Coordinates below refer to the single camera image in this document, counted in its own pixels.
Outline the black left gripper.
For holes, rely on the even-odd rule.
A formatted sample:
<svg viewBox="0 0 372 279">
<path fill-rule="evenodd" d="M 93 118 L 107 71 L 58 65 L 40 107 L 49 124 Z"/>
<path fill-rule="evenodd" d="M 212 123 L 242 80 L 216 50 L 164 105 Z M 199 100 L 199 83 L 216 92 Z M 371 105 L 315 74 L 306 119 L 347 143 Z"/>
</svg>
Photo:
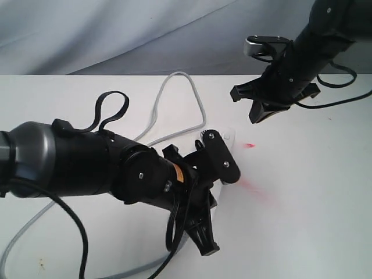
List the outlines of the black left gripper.
<svg viewBox="0 0 372 279">
<path fill-rule="evenodd" d="M 202 256 L 210 256 L 220 250 L 214 241 L 210 209 L 216 201 L 210 191 L 217 179 L 205 149 L 202 130 L 195 140 L 196 150 L 182 156 L 175 145 L 163 149 L 164 158 L 176 169 L 178 181 L 173 188 L 175 203 L 169 223 L 177 229 L 183 227 Z"/>
</svg>

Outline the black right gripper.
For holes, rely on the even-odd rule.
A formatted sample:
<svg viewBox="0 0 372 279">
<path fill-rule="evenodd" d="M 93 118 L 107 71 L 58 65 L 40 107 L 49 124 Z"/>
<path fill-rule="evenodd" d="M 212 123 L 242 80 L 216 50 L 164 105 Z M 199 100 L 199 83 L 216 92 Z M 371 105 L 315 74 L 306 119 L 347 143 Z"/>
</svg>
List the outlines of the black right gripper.
<svg viewBox="0 0 372 279">
<path fill-rule="evenodd" d="M 258 124 L 277 113 L 288 111 L 296 102 L 308 97 L 315 98 L 319 93 L 320 89 L 315 83 L 310 83 L 303 89 L 296 89 L 291 83 L 275 85 L 265 82 L 262 78 L 256 78 L 233 86 L 230 96 L 233 102 L 241 99 L 253 100 L 248 117 L 252 124 Z"/>
</svg>

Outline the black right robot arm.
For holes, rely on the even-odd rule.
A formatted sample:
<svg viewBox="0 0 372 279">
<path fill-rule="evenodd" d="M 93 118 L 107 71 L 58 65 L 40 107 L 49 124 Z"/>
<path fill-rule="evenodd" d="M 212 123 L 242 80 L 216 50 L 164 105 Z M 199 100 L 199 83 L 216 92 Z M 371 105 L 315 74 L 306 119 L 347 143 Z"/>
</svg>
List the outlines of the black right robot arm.
<svg viewBox="0 0 372 279">
<path fill-rule="evenodd" d="M 315 1 L 308 24 L 295 40 L 257 35 L 245 39 L 244 54 L 268 65 L 260 77 L 235 85 L 230 92 L 232 100 L 252 100 L 248 117 L 253 124 L 292 105 L 309 109 L 301 102 L 320 93 L 313 80 L 328 88 L 351 85 L 327 83 L 319 74 L 331 65 L 356 78 L 355 71 L 335 63 L 334 58 L 353 44 L 370 39 L 371 1 Z"/>
</svg>

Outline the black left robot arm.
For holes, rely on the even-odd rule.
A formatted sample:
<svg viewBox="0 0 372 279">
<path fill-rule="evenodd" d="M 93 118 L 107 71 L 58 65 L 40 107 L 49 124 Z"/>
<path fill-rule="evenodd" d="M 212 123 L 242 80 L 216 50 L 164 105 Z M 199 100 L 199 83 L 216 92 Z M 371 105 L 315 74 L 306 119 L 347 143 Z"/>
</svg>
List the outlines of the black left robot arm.
<svg viewBox="0 0 372 279">
<path fill-rule="evenodd" d="M 26 122 L 1 132 L 1 196 L 58 198 L 110 194 L 131 205 L 170 212 L 166 248 L 174 252 L 187 234 L 208 256 L 213 239 L 211 193 L 220 179 L 207 146 L 183 156 L 174 145 L 161 153 L 110 131 L 81 132 L 69 122 Z"/>
</svg>

